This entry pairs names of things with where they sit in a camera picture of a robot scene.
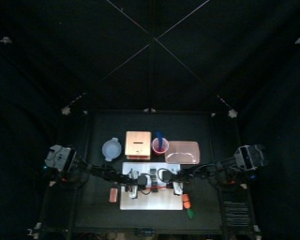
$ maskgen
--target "cardboard box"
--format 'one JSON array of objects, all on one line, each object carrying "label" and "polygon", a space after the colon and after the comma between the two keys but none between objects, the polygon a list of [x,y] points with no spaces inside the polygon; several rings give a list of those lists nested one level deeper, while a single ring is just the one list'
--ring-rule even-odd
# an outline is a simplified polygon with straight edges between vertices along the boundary
[{"label": "cardboard box", "polygon": [[126,159],[150,160],[150,132],[128,131],[125,139]]}]

